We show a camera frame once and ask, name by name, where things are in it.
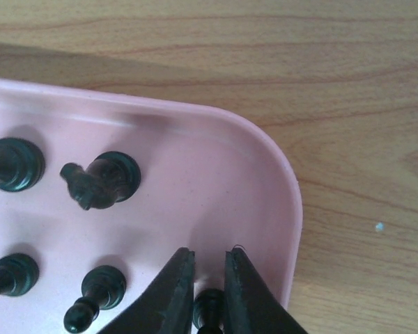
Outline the black pawn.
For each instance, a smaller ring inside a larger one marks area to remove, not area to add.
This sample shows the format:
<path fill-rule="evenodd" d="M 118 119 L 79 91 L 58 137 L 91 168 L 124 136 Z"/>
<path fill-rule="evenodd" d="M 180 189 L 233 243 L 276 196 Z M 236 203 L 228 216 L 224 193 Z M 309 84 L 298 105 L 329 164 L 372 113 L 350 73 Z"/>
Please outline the black pawn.
<path fill-rule="evenodd" d="M 83 333 L 97 319 L 101 310 L 115 308 L 126 292 L 124 274 L 111 265 L 98 266 L 82 280 L 82 296 L 67 310 L 63 318 L 69 333 Z"/>
<path fill-rule="evenodd" d="M 220 289 L 205 289 L 193 303 L 192 323 L 198 334 L 222 334 L 224 292 Z"/>
<path fill-rule="evenodd" d="M 24 253 L 13 253 L 0 259 L 0 296 L 26 294 L 40 275 L 38 263 Z"/>

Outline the black knight piece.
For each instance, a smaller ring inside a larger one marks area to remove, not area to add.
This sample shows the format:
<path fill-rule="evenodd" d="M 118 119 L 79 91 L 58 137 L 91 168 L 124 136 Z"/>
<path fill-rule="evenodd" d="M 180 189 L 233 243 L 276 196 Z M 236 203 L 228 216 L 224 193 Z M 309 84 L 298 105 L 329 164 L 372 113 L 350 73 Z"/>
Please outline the black knight piece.
<path fill-rule="evenodd" d="M 67 163 L 60 176 L 67 183 L 70 197 L 84 210 L 107 209 L 134 195 L 141 184 L 141 169 L 128 154 L 108 151 L 87 168 Z"/>

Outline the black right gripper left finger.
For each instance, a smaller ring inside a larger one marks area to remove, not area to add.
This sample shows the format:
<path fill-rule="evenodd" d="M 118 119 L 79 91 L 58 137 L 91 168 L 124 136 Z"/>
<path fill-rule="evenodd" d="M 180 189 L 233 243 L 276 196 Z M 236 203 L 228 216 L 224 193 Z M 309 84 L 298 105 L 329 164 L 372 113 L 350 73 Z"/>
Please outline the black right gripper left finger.
<path fill-rule="evenodd" d="M 101 333 L 190 333 L 194 300 L 195 254 L 179 248 L 151 284 Z"/>

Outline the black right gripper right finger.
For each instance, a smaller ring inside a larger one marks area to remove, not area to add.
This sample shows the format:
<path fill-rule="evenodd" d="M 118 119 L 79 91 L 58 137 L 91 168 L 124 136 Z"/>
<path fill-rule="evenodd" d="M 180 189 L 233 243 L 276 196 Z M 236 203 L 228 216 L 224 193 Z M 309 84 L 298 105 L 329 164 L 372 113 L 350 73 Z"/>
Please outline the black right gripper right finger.
<path fill-rule="evenodd" d="M 226 252 L 225 333 L 306 333 L 284 309 L 243 249 Z"/>

